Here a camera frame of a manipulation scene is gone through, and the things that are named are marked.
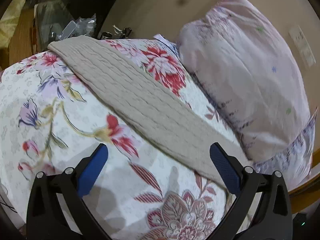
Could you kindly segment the floral bed sheet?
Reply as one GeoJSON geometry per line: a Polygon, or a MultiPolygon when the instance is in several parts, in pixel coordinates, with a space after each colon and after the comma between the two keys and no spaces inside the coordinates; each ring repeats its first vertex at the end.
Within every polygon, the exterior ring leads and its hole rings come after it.
{"type": "Polygon", "coordinates": [[[38,172],[75,166],[100,143],[108,160],[84,201],[113,239],[205,239],[221,222],[225,190],[140,137],[55,53],[1,72],[1,187],[21,220],[38,172]]]}

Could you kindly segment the beige cable-knit sweater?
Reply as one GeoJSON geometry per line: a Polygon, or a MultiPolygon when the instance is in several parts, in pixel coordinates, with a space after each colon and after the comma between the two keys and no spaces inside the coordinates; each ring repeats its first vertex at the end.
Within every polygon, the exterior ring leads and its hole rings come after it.
{"type": "Polygon", "coordinates": [[[238,194],[241,147],[109,44],[78,36],[49,47],[107,106],[163,153],[238,194]]]}

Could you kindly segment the cluttered bedside items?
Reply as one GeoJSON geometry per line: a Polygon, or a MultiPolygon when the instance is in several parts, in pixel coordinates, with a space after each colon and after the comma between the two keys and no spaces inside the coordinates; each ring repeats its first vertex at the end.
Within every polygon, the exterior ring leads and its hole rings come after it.
{"type": "Polygon", "coordinates": [[[101,30],[111,7],[110,3],[97,4],[89,8],[88,17],[76,18],[63,0],[48,0],[36,4],[34,23],[39,50],[45,50],[51,42],[77,36],[89,36],[98,40],[129,38],[132,33],[130,27],[120,29],[113,25],[112,31],[101,30]]]}

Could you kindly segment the pink floral left pillow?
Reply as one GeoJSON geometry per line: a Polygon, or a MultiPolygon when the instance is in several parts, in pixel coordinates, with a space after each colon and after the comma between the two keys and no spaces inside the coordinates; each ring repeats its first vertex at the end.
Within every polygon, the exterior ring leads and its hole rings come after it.
{"type": "Polygon", "coordinates": [[[183,26],[180,59],[239,136],[254,169],[294,189],[309,174],[317,114],[291,50],[248,0],[219,0],[183,26]]]}

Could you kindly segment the wooden bed frame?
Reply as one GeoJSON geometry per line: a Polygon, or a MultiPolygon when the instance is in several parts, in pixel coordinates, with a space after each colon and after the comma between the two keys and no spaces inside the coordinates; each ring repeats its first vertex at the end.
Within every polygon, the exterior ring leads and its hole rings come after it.
{"type": "Polygon", "coordinates": [[[319,200],[319,149],[313,153],[309,175],[289,192],[292,214],[298,213],[319,200]]]}

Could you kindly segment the white wall switch plate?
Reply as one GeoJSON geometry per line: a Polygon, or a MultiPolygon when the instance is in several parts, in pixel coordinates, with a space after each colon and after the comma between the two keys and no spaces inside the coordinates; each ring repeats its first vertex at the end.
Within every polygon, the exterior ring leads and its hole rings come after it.
{"type": "Polygon", "coordinates": [[[308,69],[308,68],[311,68],[313,65],[315,65],[316,64],[315,57],[300,26],[299,25],[293,26],[289,30],[289,35],[293,40],[296,48],[298,49],[298,52],[300,54],[300,57],[303,60],[305,67],[308,69]]]}

